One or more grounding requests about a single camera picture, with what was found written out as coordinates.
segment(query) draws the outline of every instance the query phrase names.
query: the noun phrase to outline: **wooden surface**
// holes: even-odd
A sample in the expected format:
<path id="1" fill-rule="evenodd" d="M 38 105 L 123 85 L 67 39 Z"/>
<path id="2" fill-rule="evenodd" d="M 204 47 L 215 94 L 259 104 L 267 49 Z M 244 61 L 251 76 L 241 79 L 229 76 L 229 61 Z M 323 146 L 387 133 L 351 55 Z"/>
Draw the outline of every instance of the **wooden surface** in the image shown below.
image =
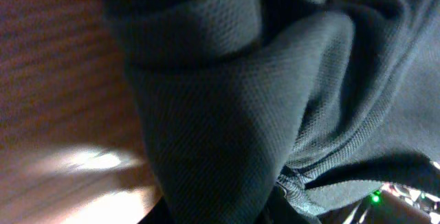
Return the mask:
<path id="1" fill-rule="evenodd" d="M 0 224 L 137 223 L 158 200 L 99 0 L 0 0 Z"/>

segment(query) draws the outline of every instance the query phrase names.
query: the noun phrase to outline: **cloth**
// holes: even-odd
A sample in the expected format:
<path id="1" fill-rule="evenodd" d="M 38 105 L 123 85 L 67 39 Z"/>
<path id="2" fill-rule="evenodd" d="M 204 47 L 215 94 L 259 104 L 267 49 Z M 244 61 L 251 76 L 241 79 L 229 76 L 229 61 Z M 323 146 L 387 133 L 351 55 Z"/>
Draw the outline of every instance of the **cloth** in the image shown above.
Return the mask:
<path id="1" fill-rule="evenodd" d="M 253 223 L 275 183 L 305 223 L 349 182 L 440 194 L 440 0 L 104 1 L 176 223 Z"/>

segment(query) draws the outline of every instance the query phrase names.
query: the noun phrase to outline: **garment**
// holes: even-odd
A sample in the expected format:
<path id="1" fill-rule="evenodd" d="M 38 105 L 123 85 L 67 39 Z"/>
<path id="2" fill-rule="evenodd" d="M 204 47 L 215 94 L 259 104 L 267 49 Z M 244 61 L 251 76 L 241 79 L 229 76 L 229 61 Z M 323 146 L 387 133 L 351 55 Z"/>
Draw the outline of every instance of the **garment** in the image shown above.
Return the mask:
<path id="1" fill-rule="evenodd" d="M 440 0 L 104 1 L 176 223 L 440 194 Z"/>

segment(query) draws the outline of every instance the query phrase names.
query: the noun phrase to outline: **dark gray fabric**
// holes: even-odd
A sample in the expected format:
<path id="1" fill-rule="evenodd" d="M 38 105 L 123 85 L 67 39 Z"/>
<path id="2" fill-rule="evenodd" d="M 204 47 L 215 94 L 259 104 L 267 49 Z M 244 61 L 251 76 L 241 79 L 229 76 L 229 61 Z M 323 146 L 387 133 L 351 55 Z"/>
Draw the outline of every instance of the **dark gray fabric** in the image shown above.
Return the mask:
<path id="1" fill-rule="evenodd" d="M 332 207 L 307 191 L 338 182 L 438 193 L 439 0 L 107 5 L 177 223 L 252 223 L 275 181 L 311 222 Z"/>

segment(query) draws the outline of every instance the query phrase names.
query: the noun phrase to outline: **clothing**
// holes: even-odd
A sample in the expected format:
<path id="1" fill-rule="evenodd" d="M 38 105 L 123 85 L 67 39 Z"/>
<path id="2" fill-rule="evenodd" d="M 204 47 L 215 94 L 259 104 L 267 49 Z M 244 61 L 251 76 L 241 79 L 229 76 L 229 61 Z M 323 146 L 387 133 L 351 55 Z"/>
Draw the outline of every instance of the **clothing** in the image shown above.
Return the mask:
<path id="1" fill-rule="evenodd" d="M 440 0 L 104 1 L 176 223 L 440 195 Z"/>

